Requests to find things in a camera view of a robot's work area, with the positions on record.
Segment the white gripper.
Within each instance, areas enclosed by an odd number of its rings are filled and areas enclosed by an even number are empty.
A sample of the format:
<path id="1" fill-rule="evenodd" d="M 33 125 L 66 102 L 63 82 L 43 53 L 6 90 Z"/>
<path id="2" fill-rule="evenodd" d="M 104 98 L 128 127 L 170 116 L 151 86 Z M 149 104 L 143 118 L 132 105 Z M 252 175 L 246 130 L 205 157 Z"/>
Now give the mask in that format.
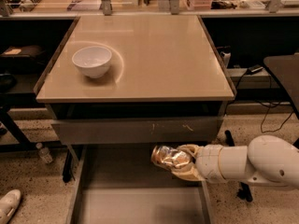
<path id="1" fill-rule="evenodd" d="M 179 156 L 183 160 L 196 159 L 183 168 L 172 168 L 171 173 L 186 181 L 204 181 L 209 183 L 224 183 L 225 178 L 219 167 L 219 157 L 222 145 L 207 145 L 200 147 L 195 144 L 178 146 Z"/>

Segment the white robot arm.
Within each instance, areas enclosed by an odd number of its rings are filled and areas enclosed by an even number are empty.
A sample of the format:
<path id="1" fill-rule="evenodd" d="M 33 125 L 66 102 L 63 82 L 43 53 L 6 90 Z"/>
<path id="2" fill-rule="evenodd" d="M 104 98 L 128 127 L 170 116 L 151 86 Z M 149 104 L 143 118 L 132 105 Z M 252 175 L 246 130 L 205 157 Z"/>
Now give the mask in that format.
<path id="1" fill-rule="evenodd" d="M 187 165 L 171 169 L 183 180 L 299 189 L 299 149 L 273 135 L 257 136 L 247 146 L 184 145 L 178 149 L 192 151 L 194 156 Z"/>

